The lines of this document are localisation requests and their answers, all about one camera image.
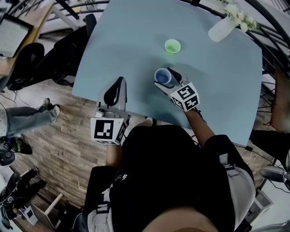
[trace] white vase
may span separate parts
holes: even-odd
[[[214,42],[219,42],[227,37],[230,32],[236,27],[230,17],[226,17],[215,24],[209,31],[208,36]]]

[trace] cable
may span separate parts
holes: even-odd
[[[275,166],[277,166],[278,167],[278,165],[276,165],[276,164],[273,164],[273,162],[271,161],[271,160],[269,160],[269,159],[267,159],[267,158],[265,158],[264,156],[262,156],[262,155],[260,155],[259,153],[256,153],[257,155],[259,155],[260,157],[262,157],[262,158],[264,158],[264,159],[266,159],[266,160],[268,160],[272,165],[275,165]]]
[[[14,91],[14,93],[16,94],[16,96],[18,96],[19,97],[19,99],[25,104],[25,105],[28,105],[26,102],[24,102],[21,98],[20,98],[20,96],[16,93],[16,91]]]
[[[4,110],[7,112],[7,110],[6,110],[6,108],[5,108],[5,106],[0,102],[0,104],[3,106],[3,108],[4,108]]]
[[[251,155],[250,155],[249,161],[248,161],[246,164],[248,164],[248,163],[251,161],[252,154],[253,154],[253,151],[251,151]]]
[[[290,194],[290,192],[287,192],[287,191],[285,191],[284,189],[282,189],[282,188],[278,188],[277,186],[275,186],[271,180],[269,180],[269,181],[272,183],[272,185],[273,185],[276,189],[280,189],[280,190],[282,190],[283,192],[285,192],[285,193],[289,193],[289,194]]]
[[[0,93],[0,95],[2,95],[3,97],[5,97],[3,94]],[[6,99],[10,100],[10,101],[13,101],[12,99],[8,98],[8,97],[5,97]],[[15,103],[15,107],[17,107],[17,104],[15,101],[13,101]]]
[[[240,156],[242,156],[242,154],[244,153],[244,151],[246,151],[246,149],[244,149],[244,150],[242,151],[242,153],[240,154]]]
[[[254,161],[254,159],[256,159],[258,156],[256,155],[253,159],[252,159],[252,162],[249,164],[249,166],[253,163],[253,161]]]

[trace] green cup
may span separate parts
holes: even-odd
[[[175,39],[169,39],[165,42],[165,49],[168,55],[173,55],[180,51],[181,45]]]

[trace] person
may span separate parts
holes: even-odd
[[[89,179],[87,231],[100,231],[103,213],[110,232],[233,232],[239,226],[255,199],[253,174],[226,135],[215,135],[194,110],[185,116],[199,145],[183,128],[153,126],[147,118],[122,147],[107,147],[106,166],[94,167]]]
[[[38,169],[31,169],[20,178],[16,189],[11,190],[13,192],[10,192],[8,187],[6,187],[4,191],[2,190],[0,199],[4,208],[4,218],[9,220],[15,218],[18,210],[36,195],[40,189],[48,188],[44,179],[29,185],[30,181],[37,175]]]
[[[45,98],[38,109],[32,107],[12,107],[0,109],[0,136],[14,137],[37,127],[55,122],[60,109],[52,106]]]

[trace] blue cup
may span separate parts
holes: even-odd
[[[161,84],[168,84],[171,81],[171,73],[166,68],[160,68],[155,72],[155,81]]]

